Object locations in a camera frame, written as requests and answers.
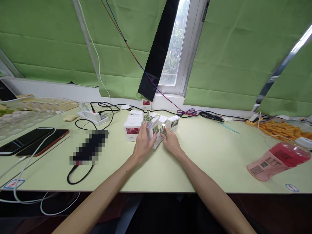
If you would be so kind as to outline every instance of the red wire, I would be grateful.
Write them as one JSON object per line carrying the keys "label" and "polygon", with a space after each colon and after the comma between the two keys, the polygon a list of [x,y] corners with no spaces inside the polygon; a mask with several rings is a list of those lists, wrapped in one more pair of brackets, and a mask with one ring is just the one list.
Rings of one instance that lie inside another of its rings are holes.
{"label": "red wire", "polygon": [[[129,47],[127,41],[126,41],[126,39],[123,37],[122,33],[119,31],[119,29],[118,29],[117,25],[115,24],[113,18],[111,17],[111,14],[108,12],[108,9],[106,8],[104,2],[103,2],[102,0],[101,0],[101,2],[102,2],[102,4],[103,4],[103,6],[105,7],[105,10],[107,11],[108,15],[110,16],[110,19],[113,21],[115,27],[117,28],[119,34],[120,34],[120,35],[122,36],[122,38],[124,39],[124,42],[126,43],[126,45],[127,45],[128,49],[130,50],[132,56],[134,57],[134,59],[136,60],[136,62],[142,67],[142,65],[139,63],[139,61],[137,60],[137,58],[136,58],[136,57],[134,56],[134,54],[132,53],[132,51],[131,51],[131,49],[130,49],[130,47]],[[161,95],[163,95],[169,102],[171,102],[173,105],[175,105],[175,107],[177,107],[183,114],[196,115],[196,112],[195,112],[195,114],[192,114],[192,113],[190,113],[189,111],[185,112],[185,111],[181,110],[176,104],[174,104],[172,101],[170,101],[160,90],[158,90],[158,91],[159,91],[159,92],[161,93]]]}

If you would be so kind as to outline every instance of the window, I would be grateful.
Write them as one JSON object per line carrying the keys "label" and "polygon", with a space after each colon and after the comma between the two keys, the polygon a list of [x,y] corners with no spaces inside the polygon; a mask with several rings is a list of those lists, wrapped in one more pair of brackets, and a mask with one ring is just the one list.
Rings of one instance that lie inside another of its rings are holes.
{"label": "window", "polygon": [[207,0],[180,0],[158,88],[183,95],[193,63]]}

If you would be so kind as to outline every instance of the window frame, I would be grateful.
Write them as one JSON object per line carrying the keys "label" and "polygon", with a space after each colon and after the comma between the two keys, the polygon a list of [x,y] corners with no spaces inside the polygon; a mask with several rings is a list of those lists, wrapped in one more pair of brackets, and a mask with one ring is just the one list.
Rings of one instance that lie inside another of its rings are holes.
{"label": "window frame", "polygon": [[158,85],[161,92],[185,95],[208,2],[209,0],[190,0],[176,83],[175,86]]}

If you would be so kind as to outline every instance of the white power strip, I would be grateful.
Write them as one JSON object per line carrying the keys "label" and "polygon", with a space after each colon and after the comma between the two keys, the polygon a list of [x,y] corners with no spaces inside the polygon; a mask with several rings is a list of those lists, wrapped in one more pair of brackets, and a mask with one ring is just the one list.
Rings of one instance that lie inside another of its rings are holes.
{"label": "white power strip", "polygon": [[101,126],[102,124],[106,124],[110,119],[108,117],[105,117],[104,119],[101,119],[101,116],[99,113],[93,113],[93,111],[90,110],[83,110],[77,113],[77,115],[83,119],[90,120],[92,123],[94,123],[97,126]]}

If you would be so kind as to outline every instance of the green curtain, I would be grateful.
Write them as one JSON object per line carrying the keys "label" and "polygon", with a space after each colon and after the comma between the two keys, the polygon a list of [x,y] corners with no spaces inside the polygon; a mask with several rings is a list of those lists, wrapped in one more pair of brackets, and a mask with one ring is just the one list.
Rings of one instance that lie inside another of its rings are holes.
{"label": "green curtain", "polygon": [[[143,71],[126,49],[101,0],[81,0],[111,97],[136,99]],[[144,67],[166,0],[109,1]],[[100,87],[72,0],[0,0],[0,47],[27,78]],[[93,51],[98,68],[98,58]]]}
{"label": "green curtain", "polygon": [[277,78],[258,110],[270,115],[304,117],[312,115],[311,60],[310,39]]}
{"label": "green curtain", "polygon": [[185,104],[250,111],[311,9],[310,0],[211,0]]}
{"label": "green curtain", "polygon": [[0,47],[28,79],[95,87],[71,0],[0,0]]}

